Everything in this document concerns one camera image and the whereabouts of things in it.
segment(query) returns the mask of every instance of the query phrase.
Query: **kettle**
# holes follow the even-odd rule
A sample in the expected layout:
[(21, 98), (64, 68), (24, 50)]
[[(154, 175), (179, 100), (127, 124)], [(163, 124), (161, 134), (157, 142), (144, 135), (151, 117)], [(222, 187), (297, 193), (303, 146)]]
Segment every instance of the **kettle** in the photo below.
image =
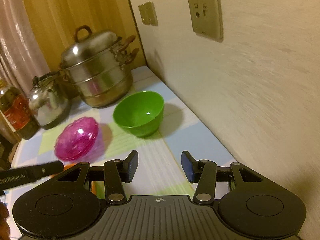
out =
[(29, 108), (44, 129), (51, 129), (69, 115), (71, 102), (57, 82), (60, 72), (50, 72), (32, 79), (33, 88), (28, 96)]

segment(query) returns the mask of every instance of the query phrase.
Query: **metal screw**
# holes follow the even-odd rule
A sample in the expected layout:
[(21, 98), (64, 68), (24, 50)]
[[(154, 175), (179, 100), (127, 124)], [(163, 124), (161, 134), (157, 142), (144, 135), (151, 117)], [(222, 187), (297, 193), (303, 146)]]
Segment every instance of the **metal screw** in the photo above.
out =
[(110, 199), (111, 201), (120, 201), (124, 199), (124, 196), (119, 193), (113, 193), (108, 196), (108, 199)]
[(211, 198), (212, 198), (211, 195), (207, 193), (201, 193), (196, 195), (196, 199), (199, 201), (209, 201)]

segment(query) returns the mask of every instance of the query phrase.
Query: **pink curtain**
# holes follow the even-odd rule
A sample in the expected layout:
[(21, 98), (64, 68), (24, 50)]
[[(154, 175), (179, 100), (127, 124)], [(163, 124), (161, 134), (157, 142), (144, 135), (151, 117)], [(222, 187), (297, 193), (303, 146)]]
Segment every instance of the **pink curtain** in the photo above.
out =
[(0, 0), (0, 78), (28, 95), (32, 78), (49, 71), (23, 0)]

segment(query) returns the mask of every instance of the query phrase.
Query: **white wall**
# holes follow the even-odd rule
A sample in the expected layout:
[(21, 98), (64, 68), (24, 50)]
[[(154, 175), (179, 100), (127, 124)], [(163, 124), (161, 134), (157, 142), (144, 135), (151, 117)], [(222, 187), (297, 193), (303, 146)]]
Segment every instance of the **white wall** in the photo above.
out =
[[(159, 26), (141, 22), (153, 1)], [(320, 0), (221, 0), (224, 41), (192, 32), (188, 0), (131, 0), (148, 64), (234, 157), (293, 191), (319, 239)]]

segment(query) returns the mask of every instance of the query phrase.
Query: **hand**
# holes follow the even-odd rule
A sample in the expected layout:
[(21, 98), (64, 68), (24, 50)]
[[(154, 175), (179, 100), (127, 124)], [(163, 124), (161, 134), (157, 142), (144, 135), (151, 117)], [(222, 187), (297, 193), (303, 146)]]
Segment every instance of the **hand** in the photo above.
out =
[(10, 227), (7, 223), (7, 218), (9, 217), (9, 211), (7, 207), (0, 202), (0, 239), (10, 240)]

